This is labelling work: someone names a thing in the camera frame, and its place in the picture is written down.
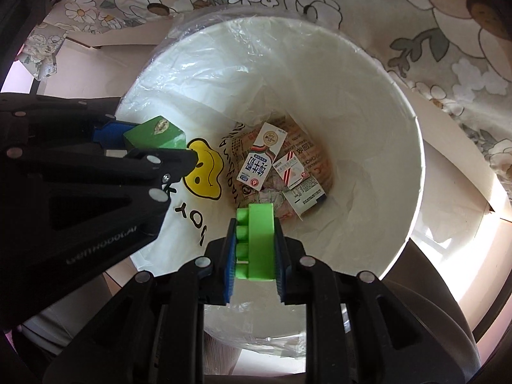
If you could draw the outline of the green wooden block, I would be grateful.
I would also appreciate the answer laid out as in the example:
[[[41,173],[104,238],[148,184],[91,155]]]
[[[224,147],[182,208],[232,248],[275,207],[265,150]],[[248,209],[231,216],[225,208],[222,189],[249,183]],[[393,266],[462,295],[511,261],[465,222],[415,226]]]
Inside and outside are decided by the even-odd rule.
[[[156,116],[149,121],[128,130],[123,134],[128,150],[137,149],[185,149],[185,133],[163,116]]]

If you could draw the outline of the green toy brick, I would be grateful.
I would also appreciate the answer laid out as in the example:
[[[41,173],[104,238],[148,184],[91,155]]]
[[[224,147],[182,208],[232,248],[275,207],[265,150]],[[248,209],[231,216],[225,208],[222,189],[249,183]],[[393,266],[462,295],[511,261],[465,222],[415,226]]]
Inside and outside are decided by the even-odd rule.
[[[253,282],[275,279],[273,204],[249,204],[236,212],[235,276]]]

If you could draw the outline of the blue white small box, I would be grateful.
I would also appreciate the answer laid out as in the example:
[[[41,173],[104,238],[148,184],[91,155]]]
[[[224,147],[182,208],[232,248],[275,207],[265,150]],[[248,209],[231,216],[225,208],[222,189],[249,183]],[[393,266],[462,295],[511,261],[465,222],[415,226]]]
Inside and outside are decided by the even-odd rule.
[[[326,193],[317,179],[310,176],[294,189],[285,191],[284,197],[297,216],[301,218],[317,204],[326,200]]]

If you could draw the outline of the red striped white box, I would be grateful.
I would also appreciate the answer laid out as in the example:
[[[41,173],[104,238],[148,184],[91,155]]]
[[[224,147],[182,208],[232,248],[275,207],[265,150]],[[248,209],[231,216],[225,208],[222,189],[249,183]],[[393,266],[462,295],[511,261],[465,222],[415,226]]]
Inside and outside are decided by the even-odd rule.
[[[294,189],[309,178],[309,173],[294,151],[290,151],[273,163],[273,168],[288,189]]]

